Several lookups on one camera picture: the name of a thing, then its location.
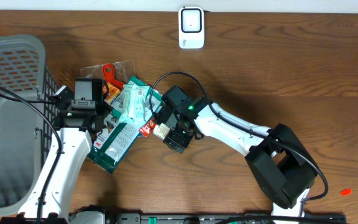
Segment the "white jar green lid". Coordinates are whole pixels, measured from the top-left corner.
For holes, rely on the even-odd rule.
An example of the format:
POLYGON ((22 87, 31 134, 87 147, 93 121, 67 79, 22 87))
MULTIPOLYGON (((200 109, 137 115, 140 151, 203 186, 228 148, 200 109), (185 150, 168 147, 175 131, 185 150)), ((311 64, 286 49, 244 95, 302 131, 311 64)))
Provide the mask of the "white jar green lid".
POLYGON ((170 128, 164 123, 156 124, 153 130, 153 134, 162 140, 164 140, 167 137, 169 132, 170 132, 170 128))

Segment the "red snack stick packet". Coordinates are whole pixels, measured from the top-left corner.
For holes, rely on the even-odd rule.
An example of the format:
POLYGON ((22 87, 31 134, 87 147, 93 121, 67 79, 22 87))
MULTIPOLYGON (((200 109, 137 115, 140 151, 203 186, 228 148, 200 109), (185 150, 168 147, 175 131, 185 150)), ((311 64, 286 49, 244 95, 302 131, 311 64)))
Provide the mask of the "red snack stick packet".
POLYGON ((139 129, 139 132, 143 137, 148 137, 154 130, 155 118, 151 118, 143 127, 139 129))

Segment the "pale green small packet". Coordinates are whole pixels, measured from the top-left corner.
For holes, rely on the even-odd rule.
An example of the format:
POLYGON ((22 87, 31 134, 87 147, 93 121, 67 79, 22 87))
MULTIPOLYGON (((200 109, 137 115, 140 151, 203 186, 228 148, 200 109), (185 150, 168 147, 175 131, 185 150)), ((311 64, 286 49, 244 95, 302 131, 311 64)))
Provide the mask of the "pale green small packet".
POLYGON ((149 89, 149 86, 124 85, 120 123, 144 124, 146 122, 145 102, 149 89))

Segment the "green packaged item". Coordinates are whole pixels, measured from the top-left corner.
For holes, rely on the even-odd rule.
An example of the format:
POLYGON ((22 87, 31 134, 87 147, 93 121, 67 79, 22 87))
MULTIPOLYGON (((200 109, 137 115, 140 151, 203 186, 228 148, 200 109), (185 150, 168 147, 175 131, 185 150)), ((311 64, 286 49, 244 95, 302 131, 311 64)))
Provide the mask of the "green packaged item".
POLYGON ((107 126, 93 143, 88 159, 108 173, 113 173, 135 140, 141 136, 141 124, 121 123, 119 118, 124 104, 124 95, 120 93, 109 102, 112 112, 103 123, 107 126))

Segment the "red packaged item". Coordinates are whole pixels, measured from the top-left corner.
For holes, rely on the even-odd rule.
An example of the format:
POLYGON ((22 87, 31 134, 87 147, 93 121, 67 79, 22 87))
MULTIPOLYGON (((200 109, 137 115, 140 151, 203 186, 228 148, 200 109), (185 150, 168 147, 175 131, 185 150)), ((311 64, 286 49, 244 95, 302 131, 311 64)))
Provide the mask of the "red packaged item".
POLYGON ((80 77, 103 79, 113 85, 114 82, 119 82, 120 84, 116 85, 117 88, 126 84, 132 76, 135 76, 134 60, 104 63, 80 69, 80 77))

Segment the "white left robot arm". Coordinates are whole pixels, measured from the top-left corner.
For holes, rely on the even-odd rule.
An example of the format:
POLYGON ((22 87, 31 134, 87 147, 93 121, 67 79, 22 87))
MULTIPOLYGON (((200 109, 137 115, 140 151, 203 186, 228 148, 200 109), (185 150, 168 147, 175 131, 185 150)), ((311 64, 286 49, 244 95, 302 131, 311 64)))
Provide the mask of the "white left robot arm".
POLYGON ((50 150, 33 192, 19 209, 19 215, 33 223, 51 218, 68 222, 71 197, 79 171, 102 131, 103 115, 95 110, 61 110, 52 121, 50 150))

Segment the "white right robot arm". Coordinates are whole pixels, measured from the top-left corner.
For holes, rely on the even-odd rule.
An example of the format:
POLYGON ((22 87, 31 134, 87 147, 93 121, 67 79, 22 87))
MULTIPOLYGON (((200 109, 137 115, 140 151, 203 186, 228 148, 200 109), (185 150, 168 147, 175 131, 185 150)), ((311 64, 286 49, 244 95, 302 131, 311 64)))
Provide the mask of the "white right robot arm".
POLYGON ((318 175, 317 165, 284 124, 273 129, 244 121, 204 98, 164 96, 158 122, 169 127, 163 142, 183 153, 192 139, 212 137, 242 154, 259 187, 273 203, 273 215, 303 217, 303 202, 318 175))

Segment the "white barcode scanner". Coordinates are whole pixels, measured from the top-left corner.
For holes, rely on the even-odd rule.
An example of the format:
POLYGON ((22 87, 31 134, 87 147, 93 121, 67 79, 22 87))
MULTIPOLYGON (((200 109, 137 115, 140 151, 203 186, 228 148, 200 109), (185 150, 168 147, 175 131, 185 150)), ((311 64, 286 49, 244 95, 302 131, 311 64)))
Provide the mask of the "white barcode scanner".
POLYGON ((181 49, 201 49, 204 46, 204 10, 183 6, 178 12, 178 43, 181 49))

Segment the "grey plastic basket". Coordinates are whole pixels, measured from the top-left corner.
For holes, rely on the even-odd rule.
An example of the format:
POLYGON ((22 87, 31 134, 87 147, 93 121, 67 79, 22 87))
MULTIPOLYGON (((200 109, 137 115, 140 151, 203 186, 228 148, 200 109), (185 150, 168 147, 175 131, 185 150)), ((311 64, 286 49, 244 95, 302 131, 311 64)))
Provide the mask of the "grey plastic basket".
MULTIPOLYGON (((53 119, 57 109, 46 101, 59 86, 45 61, 44 45, 36 37, 0 37, 0 87, 34 100, 53 119)), ((0 97, 0 217, 17 213, 29 197, 51 140, 50 128, 35 111, 0 97)))

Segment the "small red floor marker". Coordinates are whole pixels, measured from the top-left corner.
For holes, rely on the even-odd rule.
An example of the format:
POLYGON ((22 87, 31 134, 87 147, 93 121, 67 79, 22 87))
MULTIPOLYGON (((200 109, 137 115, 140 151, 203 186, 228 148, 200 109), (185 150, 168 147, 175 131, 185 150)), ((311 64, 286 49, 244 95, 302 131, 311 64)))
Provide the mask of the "small red floor marker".
POLYGON ((344 189, 340 192, 341 196, 350 195, 352 193, 352 189, 344 189))

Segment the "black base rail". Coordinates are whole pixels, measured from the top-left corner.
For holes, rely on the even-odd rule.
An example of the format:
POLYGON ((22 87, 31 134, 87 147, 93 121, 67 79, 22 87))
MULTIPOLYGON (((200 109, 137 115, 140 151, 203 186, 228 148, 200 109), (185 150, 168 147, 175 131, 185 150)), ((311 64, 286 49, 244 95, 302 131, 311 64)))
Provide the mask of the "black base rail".
POLYGON ((295 220, 275 220, 265 211, 254 213, 142 213, 135 210, 110 211, 90 205, 82 207, 68 216, 69 224, 258 224, 258 223, 346 223, 346 216, 335 213, 304 213, 295 220))

